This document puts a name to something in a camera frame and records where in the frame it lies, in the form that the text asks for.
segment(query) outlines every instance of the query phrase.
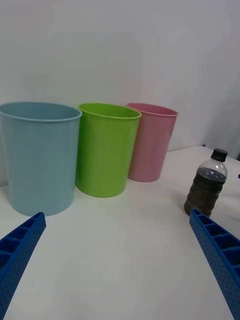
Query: green bucket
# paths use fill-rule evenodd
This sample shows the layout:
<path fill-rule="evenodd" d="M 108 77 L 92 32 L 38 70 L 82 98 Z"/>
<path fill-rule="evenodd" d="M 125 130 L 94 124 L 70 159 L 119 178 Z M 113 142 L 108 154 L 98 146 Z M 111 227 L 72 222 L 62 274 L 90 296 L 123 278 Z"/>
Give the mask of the green bucket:
<path fill-rule="evenodd" d="M 79 130 L 76 186 L 94 197 L 122 193 L 128 178 L 139 120 L 137 110 L 84 103 Z"/>

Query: white table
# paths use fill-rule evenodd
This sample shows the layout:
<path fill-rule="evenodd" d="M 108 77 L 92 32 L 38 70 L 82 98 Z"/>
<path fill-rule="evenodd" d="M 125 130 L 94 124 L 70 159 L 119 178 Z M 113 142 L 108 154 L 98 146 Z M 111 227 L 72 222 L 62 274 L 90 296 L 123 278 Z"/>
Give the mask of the white table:
<path fill-rule="evenodd" d="M 78 189 L 46 218 L 4 320 L 232 320 L 183 204 L 205 147 L 168 152 L 157 182 L 127 181 L 123 194 Z M 211 218 L 240 238 L 240 162 Z M 0 239 L 26 219 L 0 188 Z"/>

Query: bottle cap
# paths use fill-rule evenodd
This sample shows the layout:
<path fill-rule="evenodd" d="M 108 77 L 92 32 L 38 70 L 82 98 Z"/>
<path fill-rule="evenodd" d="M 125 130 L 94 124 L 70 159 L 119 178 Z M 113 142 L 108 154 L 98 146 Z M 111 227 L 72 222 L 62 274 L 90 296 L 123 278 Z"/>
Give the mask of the bottle cap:
<path fill-rule="evenodd" d="M 223 149 L 214 149 L 211 155 L 213 160 L 224 162 L 226 160 L 228 153 Z"/>

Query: bucket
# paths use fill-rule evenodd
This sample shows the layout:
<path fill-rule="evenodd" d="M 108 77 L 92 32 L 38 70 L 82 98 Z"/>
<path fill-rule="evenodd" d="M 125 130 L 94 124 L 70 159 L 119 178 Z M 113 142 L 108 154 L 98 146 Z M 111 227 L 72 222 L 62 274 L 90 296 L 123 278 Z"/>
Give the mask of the bucket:
<path fill-rule="evenodd" d="M 158 180 L 178 113 L 145 103 L 129 103 L 128 107 L 142 113 L 128 178 L 139 182 Z"/>
<path fill-rule="evenodd" d="M 82 113 L 44 102 L 0 106 L 12 207 L 27 216 L 65 210 L 73 201 Z"/>
<path fill-rule="evenodd" d="M 85 103 L 79 131 L 76 186 L 94 197 L 122 193 L 141 113 L 125 106 Z"/>

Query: pink bucket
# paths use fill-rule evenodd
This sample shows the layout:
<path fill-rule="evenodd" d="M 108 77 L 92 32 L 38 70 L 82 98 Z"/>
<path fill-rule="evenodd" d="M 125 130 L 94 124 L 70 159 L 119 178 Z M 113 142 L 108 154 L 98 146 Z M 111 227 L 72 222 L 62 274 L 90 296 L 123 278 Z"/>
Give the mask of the pink bucket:
<path fill-rule="evenodd" d="M 140 182 L 158 180 L 178 113 L 163 106 L 129 103 L 142 113 L 128 178 Z"/>

